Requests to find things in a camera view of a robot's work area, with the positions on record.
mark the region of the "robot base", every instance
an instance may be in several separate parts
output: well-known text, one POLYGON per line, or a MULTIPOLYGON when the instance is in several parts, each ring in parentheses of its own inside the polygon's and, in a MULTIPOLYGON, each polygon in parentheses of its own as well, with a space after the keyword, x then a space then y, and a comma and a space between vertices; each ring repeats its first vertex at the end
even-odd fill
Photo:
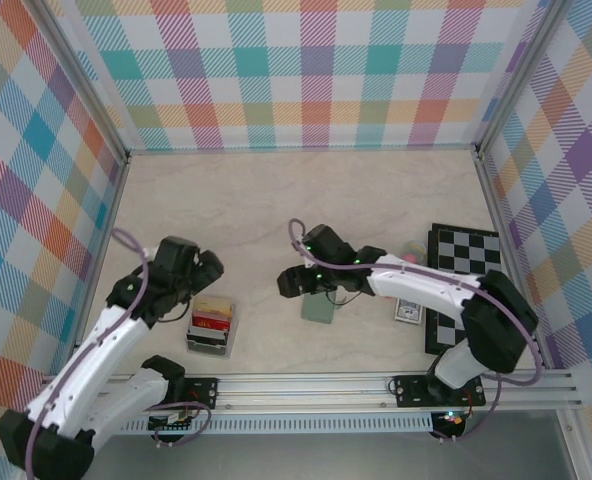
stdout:
POLYGON ((431 393, 426 375, 394 377, 391 393, 396 395, 396 406, 403 407, 482 407, 485 392, 480 377, 472 378, 463 388, 451 390, 449 398, 439 402, 431 393))
MULTIPOLYGON (((216 408, 216 399, 218 397, 218 379, 217 378, 191 378, 185 377, 181 387, 183 393, 181 399, 188 402, 200 402, 207 405, 210 409, 216 408)), ((147 424, 148 430, 158 430, 159 438, 164 442, 176 442, 183 438, 184 434, 175 434, 179 430, 186 430, 192 423, 193 416, 185 417, 183 412, 185 408, 170 408, 177 411, 176 415, 151 415, 147 424)))

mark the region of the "pink object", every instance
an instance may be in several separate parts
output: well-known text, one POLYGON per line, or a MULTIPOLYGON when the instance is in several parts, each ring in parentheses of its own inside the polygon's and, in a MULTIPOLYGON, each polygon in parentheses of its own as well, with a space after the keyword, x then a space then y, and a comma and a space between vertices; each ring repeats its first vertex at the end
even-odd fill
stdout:
POLYGON ((403 255, 403 260, 409 263, 418 263, 418 257, 413 253, 406 253, 403 255))

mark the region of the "beige floor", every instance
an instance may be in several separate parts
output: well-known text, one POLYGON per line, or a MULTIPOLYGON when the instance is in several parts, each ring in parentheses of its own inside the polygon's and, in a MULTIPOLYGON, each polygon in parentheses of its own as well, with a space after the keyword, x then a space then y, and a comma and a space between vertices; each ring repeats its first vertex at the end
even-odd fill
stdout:
MULTIPOLYGON (((118 372, 133 373, 154 354, 213 374, 426 369, 433 357, 423 353, 424 328, 394 322, 394 300, 361 296, 321 325, 300 318, 301 299, 278 295, 276 277, 300 260, 288 243, 292 217, 396 254, 426 239, 432 222, 491 228, 467 151, 135 157, 116 226, 146 246, 178 235, 213 250, 225 275, 206 292, 233 298, 240 325, 232 357, 219 359, 187 351, 186 320, 159 324, 118 372)), ((137 263, 111 242, 88 329, 137 263)))

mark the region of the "green block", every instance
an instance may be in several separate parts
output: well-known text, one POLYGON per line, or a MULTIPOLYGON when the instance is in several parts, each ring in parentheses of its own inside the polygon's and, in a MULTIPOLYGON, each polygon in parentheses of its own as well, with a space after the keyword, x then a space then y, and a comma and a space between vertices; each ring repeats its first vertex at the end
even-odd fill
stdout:
POLYGON ((100 52, 114 80, 140 80, 143 73, 131 50, 104 50, 100 52))
POLYGON ((234 48, 236 68, 241 77, 268 77, 269 58, 264 47, 234 48))
POLYGON ((329 292, 328 295, 329 299, 324 292, 315 295, 306 293, 303 297, 301 317, 304 320, 310 320, 312 322, 332 323, 332 320, 334 319, 334 310, 336 309, 332 302, 336 301, 336 292, 329 292))
POLYGON ((367 49, 367 75, 395 74, 401 49, 401 45, 370 45, 367 49))

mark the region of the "red box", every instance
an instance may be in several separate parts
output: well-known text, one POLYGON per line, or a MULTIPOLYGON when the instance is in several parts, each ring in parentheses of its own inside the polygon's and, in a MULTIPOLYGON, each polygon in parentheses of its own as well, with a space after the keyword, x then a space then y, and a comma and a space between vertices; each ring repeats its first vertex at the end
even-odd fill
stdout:
POLYGON ((218 315, 216 313, 192 312, 192 325, 194 327, 229 332, 231 319, 225 315, 218 315))

